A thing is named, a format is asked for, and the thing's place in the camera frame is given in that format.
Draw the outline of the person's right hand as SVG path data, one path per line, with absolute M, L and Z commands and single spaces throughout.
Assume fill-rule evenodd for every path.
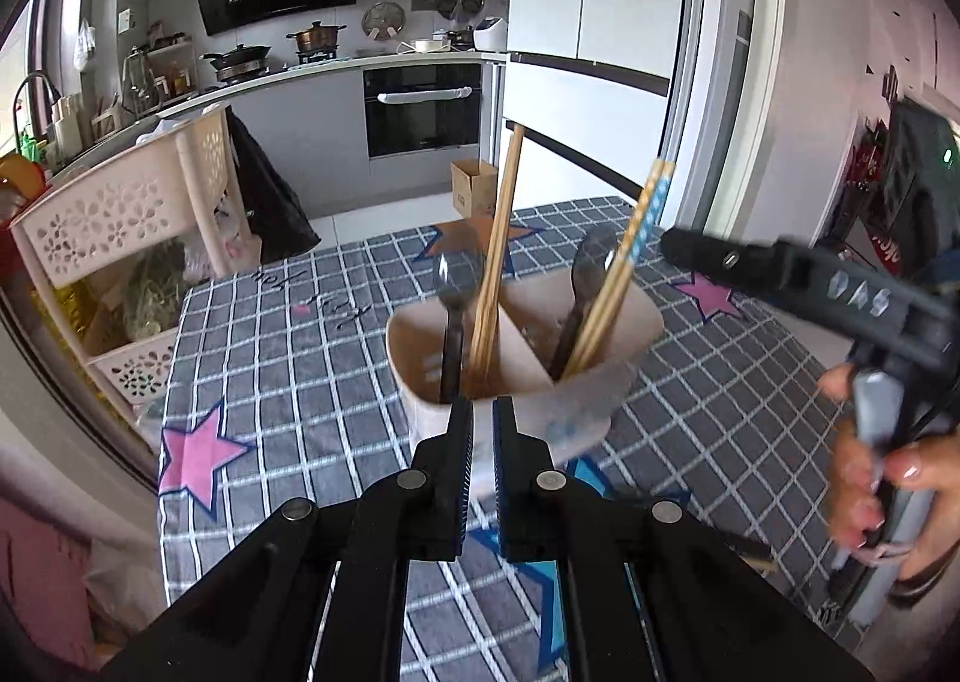
M 884 523 L 878 500 L 881 480 L 910 492 L 931 490 L 934 503 L 923 531 L 903 558 L 898 578 L 926 575 L 958 545 L 958 432 L 928 437 L 878 459 L 856 437 L 852 417 L 843 417 L 833 437 L 828 492 L 828 533 L 843 551 L 866 544 L 867 533 Z

